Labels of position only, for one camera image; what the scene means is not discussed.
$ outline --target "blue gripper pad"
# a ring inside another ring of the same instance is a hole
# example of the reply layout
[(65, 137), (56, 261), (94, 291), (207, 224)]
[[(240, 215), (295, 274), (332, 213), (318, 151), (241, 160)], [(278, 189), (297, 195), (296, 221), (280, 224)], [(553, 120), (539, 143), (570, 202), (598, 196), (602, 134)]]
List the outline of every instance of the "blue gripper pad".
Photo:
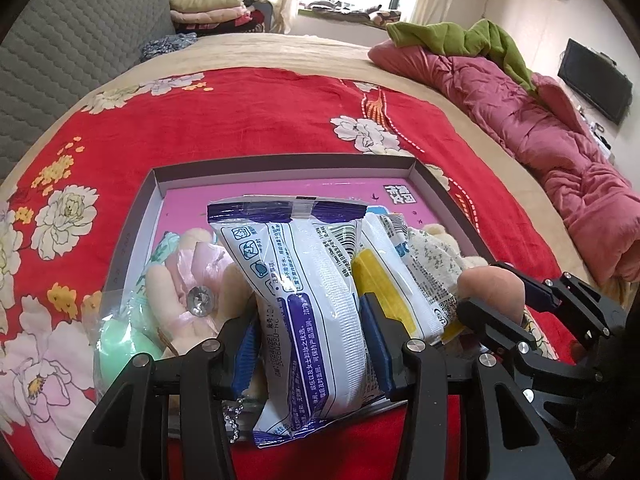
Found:
[(372, 305), (369, 303), (367, 296), (368, 294), (365, 294), (360, 298), (360, 322), (362, 324), (362, 332), (367, 343), (367, 350), (369, 350), (373, 371), (378, 380), (378, 387), (381, 392), (388, 395), (395, 389), (391, 354), (386, 347), (382, 330), (380, 330), (378, 326), (376, 317), (372, 311)]
[(258, 360), (258, 352), (260, 351), (259, 327), (260, 320), (256, 312), (236, 352), (234, 378), (231, 383), (231, 390), (236, 399), (249, 387), (251, 377), (254, 374), (255, 364)]

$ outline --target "red floral bedsheet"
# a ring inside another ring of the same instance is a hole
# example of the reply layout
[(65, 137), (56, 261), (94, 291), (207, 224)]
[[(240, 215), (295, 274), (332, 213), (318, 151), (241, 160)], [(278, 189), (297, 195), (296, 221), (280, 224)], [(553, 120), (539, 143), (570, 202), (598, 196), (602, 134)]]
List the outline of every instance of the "red floral bedsheet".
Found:
[[(241, 155), (361, 152), (429, 164), (496, 258), (538, 278), (560, 269), (526, 213), (433, 105), (375, 85), (232, 68), (98, 94), (0, 203), (0, 428), (24, 468), (50, 480), (94, 406), (81, 317), (100, 290), (129, 207), (151, 168)], [(568, 332), (536, 316), (560, 358)], [(459, 416), (450, 401), (450, 455)], [(285, 446), (232, 447), (239, 479), (386, 480), (403, 410)], [(180, 475), (172, 446), (172, 471)], [(457, 471), (450, 461), (452, 478)]]

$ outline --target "purple and white package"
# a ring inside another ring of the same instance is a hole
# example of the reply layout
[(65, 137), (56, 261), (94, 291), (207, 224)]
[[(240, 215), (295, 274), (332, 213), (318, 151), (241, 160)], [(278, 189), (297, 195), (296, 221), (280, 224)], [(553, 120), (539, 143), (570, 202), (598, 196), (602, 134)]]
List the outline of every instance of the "purple and white package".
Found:
[(258, 299), (269, 399), (260, 445), (309, 434), (379, 394), (367, 373), (351, 259), (365, 203), (244, 196), (207, 217)]

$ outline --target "red fabric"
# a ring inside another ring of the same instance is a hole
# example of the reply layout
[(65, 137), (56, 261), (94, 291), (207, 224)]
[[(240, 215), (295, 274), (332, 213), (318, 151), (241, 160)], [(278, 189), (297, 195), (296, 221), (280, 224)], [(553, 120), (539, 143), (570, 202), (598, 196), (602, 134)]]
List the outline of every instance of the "red fabric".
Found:
[(437, 56), (420, 46), (397, 48), (391, 41), (373, 47), (369, 57), (388, 72), (441, 91), (527, 166), (596, 282), (640, 280), (640, 195), (606, 161), (568, 99), (561, 99), (559, 86), (534, 78), (556, 117), (484, 57)]
[[(206, 72), (206, 86), (173, 88), (161, 96), (142, 94), (122, 108), (74, 114), (38, 154), (10, 201), (38, 212), (47, 203), (32, 182), (62, 153), (72, 154), (70, 173), (54, 190), (75, 184), (95, 188), (97, 215), (89, 234), (71, 252), (40, 259), (28, 247), (35, 222), (16, 223), (24, 234), (22, 265), (15, 278), (16, 305), (7, 311), (9, 333), (19, 329), (19, 298), (32, 295), (49, 307), (53, 323), (68, 320), (47, 300), (54, 283), (75, 290), (78, 304), (101, 290), (114, 245), (138, 188), (151, 168), (179, 162), (241, 155), (303, 152), (356, 153), (354, 142), (334, 132), (333, 118), (376, 118), (398, 135), (400, 148), (441, 167), (451, 193), (477, 223), (496, 258), (537, 279), (560, 269), (526, 213), (491, 170), (475, 156), (433, 105), (391, 90), (363, 92), (351, 81), (303, 76), (274, 69), (232, 68)], [(559, 354), (568, 360), (568, 332), (551, 316), (536, 316)], [(457, 453), (457, 399), (450, 400), (450, 455)], [(390, 478), (402, 430), (403, 410), (327, 428), (306, 439), (267, 450), (233, 446), (238, 478), (386, 480)], [(44, 458), (28, 427), (14, 424), (8, 436), (16, 455), (36, 480), (50, 480), (55, 468)], [(179, 451), (171, 448), (172, 477), (180, 478)]]

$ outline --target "beige bedsheet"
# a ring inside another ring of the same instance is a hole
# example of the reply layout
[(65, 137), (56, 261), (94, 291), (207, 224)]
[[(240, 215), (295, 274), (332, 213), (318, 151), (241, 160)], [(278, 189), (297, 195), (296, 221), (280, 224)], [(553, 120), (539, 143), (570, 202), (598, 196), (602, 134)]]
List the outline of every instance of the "beige bedsheet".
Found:
[[(535, 229), (554, 252), (561, 269), (592, 282), (567, 234), (562, 219), (538, 183), (455, 105), (424, 85), (384, 72), (367, 58), (368, 48), (309, 36), (277, 34), (228, 34), (203, 38), (180, 52), (165, 54), (133, 67), (92, 94), (148, 80), (201, 70), (236, 66), (284, 68), (302, 74), (318, 74), (376, 83), (428, 101), (444, 111), (457, 133), (500, 178), (528, 213)], [(0, 187), (6, 197), (36, 154), (49, 142), (82, 99), (56, 121), (34, 144)]]

